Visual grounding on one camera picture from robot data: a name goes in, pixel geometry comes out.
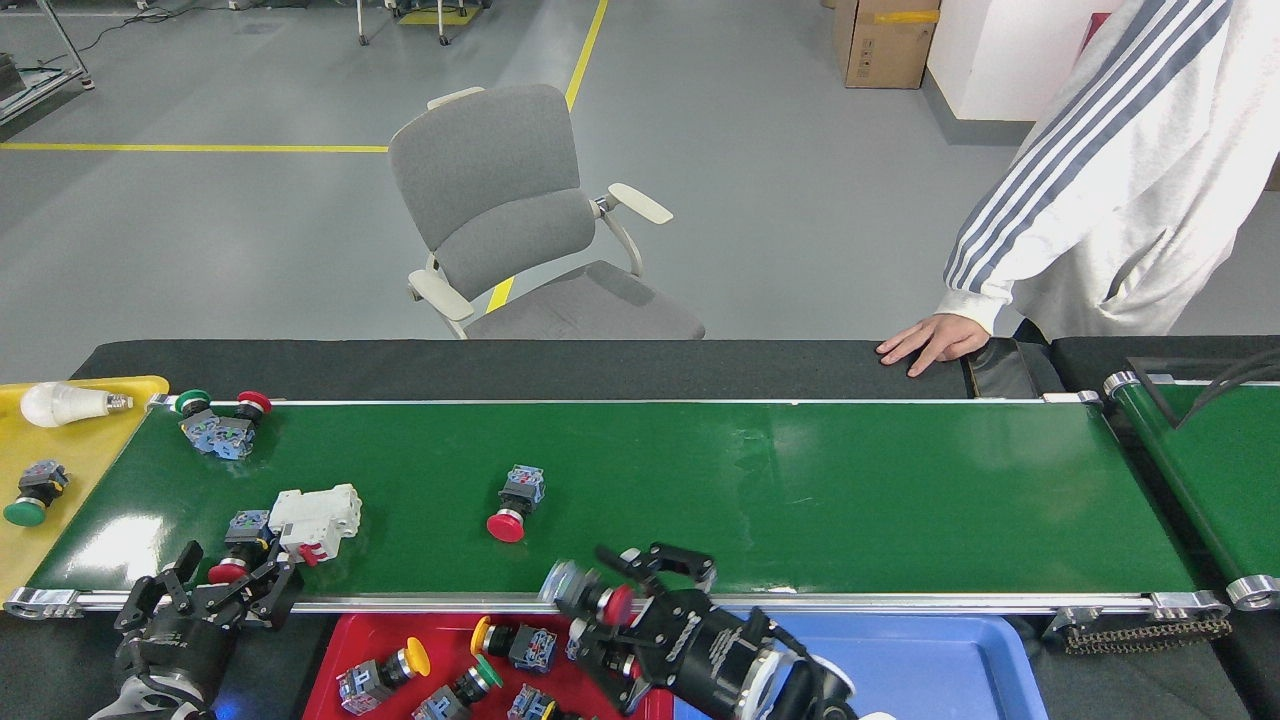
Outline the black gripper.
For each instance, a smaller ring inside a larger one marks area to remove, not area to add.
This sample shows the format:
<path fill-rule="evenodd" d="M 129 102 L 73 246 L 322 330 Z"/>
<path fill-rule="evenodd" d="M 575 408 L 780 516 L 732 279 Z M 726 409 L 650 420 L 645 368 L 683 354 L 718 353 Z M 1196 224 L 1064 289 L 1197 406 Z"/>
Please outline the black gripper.
<path fill-rule="evenodd" d="M 662 573 L 686 577 L 704 592 L 717 578 L 710 555 L 675 544 L 621 552 L 599 544 L 596 559 L 641 596 L 668 591 Z M 622 716 L 631 716 L 653 685 L 707 716 L 756 716 L 781 664 L 765 625 L 732 615 L 701 592 L 676 591 L 650 598 L 637 626 L 571 625 L 571 659 Z"/>
<path fill-rule="evenodd" d="M 127 632 L 118 647 L 119 683 L 134 676 L 145 664 L 160 682 L 187 682 L 195 694 L 212 701 L 236 646 L 236 621 L 256 626 L 285 624 L 301 592 L 296 562 L 264 562 L 228 583 L 201 585 L 206 594 L 200 600 L 201 611 L 183 615 L 193 607 L 186 583 L 202 559 L 202 546 L 192 539 L 156 577 L 134 582 L 115 619 L 115 630 Z M 169 605 L 152 618 L 164 597 Z"/>

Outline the person's right hand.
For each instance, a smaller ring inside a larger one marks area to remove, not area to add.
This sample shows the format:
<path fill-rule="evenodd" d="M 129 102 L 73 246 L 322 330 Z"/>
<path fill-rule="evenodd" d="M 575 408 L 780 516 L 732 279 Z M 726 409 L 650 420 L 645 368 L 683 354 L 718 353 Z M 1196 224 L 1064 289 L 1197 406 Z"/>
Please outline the person's right hand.
<path fill-rule="evenodd" d="M 991 332 L 979 322 L 957 314 L 936 313 L 877 345 L 876 354 L 884 366 L 914 356 L 906 374 L 916 378 L 934 364 L 950 363 L 982 350 L 991 338 Z"/>

